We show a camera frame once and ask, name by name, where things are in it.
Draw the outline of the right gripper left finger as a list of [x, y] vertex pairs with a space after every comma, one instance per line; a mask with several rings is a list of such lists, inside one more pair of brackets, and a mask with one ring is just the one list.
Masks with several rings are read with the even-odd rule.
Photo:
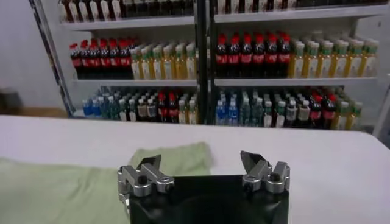
[[118, 195], [147, 197], [155, 187], [159, 193], [167, 194], [175, 186], [174, 177], [160, 171], [161, 155], [143, 158], [139, 165], [121, 166], [117, 171]]

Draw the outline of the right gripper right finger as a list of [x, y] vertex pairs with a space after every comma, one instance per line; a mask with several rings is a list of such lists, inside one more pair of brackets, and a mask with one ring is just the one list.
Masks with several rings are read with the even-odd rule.
[[246, 174], [242, 176], [242, 185], [247, 192], [266, 190], [272, 194], [281, 194], [290, 189], [290, 167], [286, 162], [272, 164], [260, 154], [240, 152]]

